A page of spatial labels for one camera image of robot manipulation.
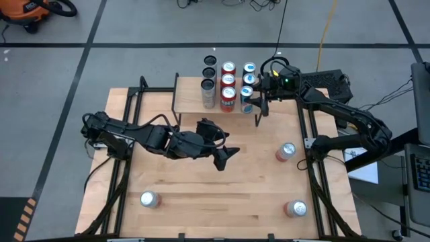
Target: raised wooden shelf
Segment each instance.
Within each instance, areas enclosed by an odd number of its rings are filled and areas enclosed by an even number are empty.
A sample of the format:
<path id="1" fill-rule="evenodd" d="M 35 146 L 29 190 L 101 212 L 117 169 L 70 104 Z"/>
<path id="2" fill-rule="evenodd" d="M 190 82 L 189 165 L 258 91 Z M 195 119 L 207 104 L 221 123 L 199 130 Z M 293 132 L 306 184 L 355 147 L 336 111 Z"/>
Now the raised wooden shelf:
<path id="1" fill-rule="evenodd" d="M 255 125 L 258 126 L 261 119 L 260 108 L 253 106 L 253 111 L 248 114 L 244 114 L 241 111 L 242 78 L 236 77 L 236 102 L 234 103 L 234 110 L 229 113 L 223 112 L 220 107 L 221 78 L 217 78 L 216 80 L 215 106 L 210 109 L 203 106 L 202 91 L 200 89 L 201 82 L 202 77 L 180 77 L 176 73 L 172 112 L 178 124 L 181 124 L 182 114 L 243 114 L 254 115 Z M 259 93 L 254 93 L 252 97 L 259 97 Z"/>

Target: blue and white can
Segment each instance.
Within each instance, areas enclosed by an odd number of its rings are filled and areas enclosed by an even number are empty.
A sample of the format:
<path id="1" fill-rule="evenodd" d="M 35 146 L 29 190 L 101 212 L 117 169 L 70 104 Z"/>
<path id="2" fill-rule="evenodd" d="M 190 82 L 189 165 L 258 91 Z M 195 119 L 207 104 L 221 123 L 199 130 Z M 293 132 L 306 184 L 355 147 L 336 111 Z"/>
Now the blue and white can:
<path id="1" fill-rule="evenodd" d="M 252 104 L 247 103 L 247 101 L 253 95 L 253 88 L 249 86 L 244 86 L 241 89 L 241 110 L 244 114 L 249 114 L 253 111 Z"/>

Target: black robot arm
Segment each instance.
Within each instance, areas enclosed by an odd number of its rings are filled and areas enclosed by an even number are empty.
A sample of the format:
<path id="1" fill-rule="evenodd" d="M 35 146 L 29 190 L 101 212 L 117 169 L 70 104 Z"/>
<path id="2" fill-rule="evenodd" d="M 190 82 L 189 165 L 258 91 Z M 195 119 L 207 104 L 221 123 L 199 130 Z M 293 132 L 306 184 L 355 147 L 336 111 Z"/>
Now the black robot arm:
<path id="1" fill-rule="evenodd" d="M 151 124 L 159 117 L 163 117 L 167 125 Z M 129 148 L 132 143 L 127 143 L 124 138 L 139 143 L 153 154 L 163 155 L 169 159 L 197 159 L 213 155 L 218 171 L 223 171 L 227 159 L 239 151 L 239 148 L 226 148 L 223 144 L 229 133 L 224 132 L 206 118 L 197 122 L 196 132 L 180 132 L 179 127 L 172 127 L 162 114 L 142 126 L 110 118 L 105 112 L 85 114 L 83 123 L 81 133 L 89 139 L 89 144 L 105 144 L 108 147 L 107 155 L 120 160 L 130 156 Z M 221 139 L 222 142 L 216 145 L 215 141 Z"/>

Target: wooden table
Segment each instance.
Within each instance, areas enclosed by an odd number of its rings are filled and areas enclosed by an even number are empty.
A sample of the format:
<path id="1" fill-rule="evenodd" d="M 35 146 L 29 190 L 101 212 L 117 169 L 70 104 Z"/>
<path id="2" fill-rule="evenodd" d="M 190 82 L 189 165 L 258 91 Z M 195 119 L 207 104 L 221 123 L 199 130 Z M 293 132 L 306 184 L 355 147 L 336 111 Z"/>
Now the wooden table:
<path id="1" fill-rule="evenodd" d="M 110 90 L 105 111 L 112 118 L 122 118 L 126 93 L 127 89 Z M 174 123 L 172 95 L 144 93 L 139 124 L 160 113 Z M 181 130 L 195 131 L 196 122 L 206 117 L 230 133 L 226 145 L 240 147 L 241 151 L 228 160 L 222 172 L 216 170 L 212 158 L 173 161 L 136 145 L 120 236 L 177 238 L 178 233 L 185 233 L 187 238 L 263 239 L 274 233 L 277 239 L 318 238 L 308 174 L 296 168 L 304 158 L 296 102 L 271 102 L 269 107 L 269 116 L 259 127 L 244 114 L 188 114 L 182 118 Z M 320 134 L 337 136 L 332 116 L 315 112 L 315 118 Z M 274 154 L 286 141 L 295 144 L 297 153 L 288 162 L 280 163 Z M 340 151 L 330 155 L 342 159 Z M 105 159 L 105 151 L 96 151 L 94 157 L 92 169 Z M 105 204 L 112 167 L 113 161 L 90 179 L 77 233 L 89 226 Z M 350 227 L 361 233 L 344 165 L 328 158 L 325 167 L 333 205 Z M 139 197 L 145 190 L 159 193 L 163 205 L 158 209 L 141 206 Z M 308 205 L 307 216 L 289 218 L 283 214 L 284 203 L 295 199 Z M 329 234 L 323 205 L 322 208 L 325 233 Z M 116 208 L 112 214 L 109 231 L 113 231 Z"/>

